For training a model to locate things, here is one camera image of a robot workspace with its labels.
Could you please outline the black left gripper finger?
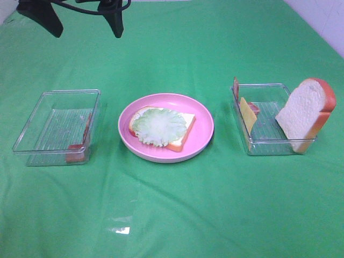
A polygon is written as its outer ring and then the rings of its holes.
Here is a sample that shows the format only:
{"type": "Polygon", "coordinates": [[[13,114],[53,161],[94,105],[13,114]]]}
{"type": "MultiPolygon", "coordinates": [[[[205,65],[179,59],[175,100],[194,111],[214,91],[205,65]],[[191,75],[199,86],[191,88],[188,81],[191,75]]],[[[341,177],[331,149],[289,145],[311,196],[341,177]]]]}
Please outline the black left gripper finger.
{"type": "Polygon", "coordinates": [[[101,1],[101,13],[111,27],[116,38],[120,38],[124,31],[122,20],[122,0],[101,1]]]}
{"type": "Polygon", "coordinates": [[[47,1],[18,1],[17,12],[41,25],[50,34],[59,38],[63,25],[50,2],[47,1]]]}

